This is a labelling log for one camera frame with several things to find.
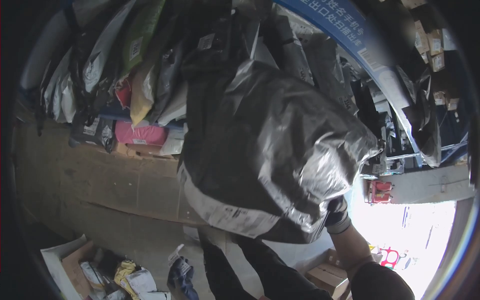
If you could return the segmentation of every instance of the dark pants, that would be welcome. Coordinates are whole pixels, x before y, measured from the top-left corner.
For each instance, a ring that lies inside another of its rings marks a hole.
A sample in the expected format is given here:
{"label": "dark pants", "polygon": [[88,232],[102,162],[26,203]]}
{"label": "dark pants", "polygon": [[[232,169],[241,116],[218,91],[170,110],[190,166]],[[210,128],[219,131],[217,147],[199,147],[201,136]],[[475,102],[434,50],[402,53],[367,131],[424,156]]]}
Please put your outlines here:
{"label": "dark pants", "polygon": [[[247,261],[257,272],[265,296],[271,300],[327,300],[327,291],[317,288],[260,240],[236,236]],[[207,239],[200,238],[204,250],[205,272],[216,300],[253,300],[228,263],[222,250]]]}

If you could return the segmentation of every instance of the wall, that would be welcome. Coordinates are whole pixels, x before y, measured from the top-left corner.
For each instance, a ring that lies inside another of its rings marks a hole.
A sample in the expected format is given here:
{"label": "wall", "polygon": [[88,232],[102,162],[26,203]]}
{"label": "wall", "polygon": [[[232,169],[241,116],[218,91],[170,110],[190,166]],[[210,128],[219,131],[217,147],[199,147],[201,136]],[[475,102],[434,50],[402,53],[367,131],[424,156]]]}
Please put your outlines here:
{"label": "wall", "polygon": [[469,186],[467,165],[449,166],[420,172],[383,177],[392,182],[392,203],[436,203],[474,196]]}

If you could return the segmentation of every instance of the sleeve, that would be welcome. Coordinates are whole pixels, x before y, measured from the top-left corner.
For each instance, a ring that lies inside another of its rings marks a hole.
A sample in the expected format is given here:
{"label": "sleeve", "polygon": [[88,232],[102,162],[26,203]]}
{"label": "sleeve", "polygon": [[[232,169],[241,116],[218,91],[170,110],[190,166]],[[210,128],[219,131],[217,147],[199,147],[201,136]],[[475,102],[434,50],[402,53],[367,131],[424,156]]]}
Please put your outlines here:
{"label": "sleeve", "polygon": [[414,300],[408,284],[393,270],[375,262],[360,267],[351,282],[353,299]]}

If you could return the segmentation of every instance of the green package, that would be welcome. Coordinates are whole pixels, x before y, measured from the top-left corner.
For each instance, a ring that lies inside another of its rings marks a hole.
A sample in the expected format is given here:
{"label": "green package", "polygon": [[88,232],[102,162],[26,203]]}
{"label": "green package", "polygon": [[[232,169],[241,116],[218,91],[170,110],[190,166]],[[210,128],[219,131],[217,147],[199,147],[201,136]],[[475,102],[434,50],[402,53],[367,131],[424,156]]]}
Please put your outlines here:
{"label": "green package", "polygon": [[165,0],[153,0],[136,15],[131,27],[128,29],[125,45],[123,46],[122,77],[130,73],[134,66],[142,62],[164,4]]}

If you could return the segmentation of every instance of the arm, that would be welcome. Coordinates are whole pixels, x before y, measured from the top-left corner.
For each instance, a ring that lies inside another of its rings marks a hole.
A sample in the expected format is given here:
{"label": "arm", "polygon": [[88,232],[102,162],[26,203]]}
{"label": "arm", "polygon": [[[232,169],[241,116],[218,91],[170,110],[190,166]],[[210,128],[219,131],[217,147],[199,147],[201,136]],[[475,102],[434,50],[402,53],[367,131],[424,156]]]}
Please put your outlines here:
{"label": "arm", "polygon": [[375,261],[367,241],[353,225],[342,233],[331,234],[330,237],[350,281],[362,265]]}
{"label": "arm", "polygon": [[338,258],[347,271],[353,297],[371,300],[415,299],[406,282],[394,271],[377,264],[367,241],[353,227],[343,197],[329,203],[325,222]]}

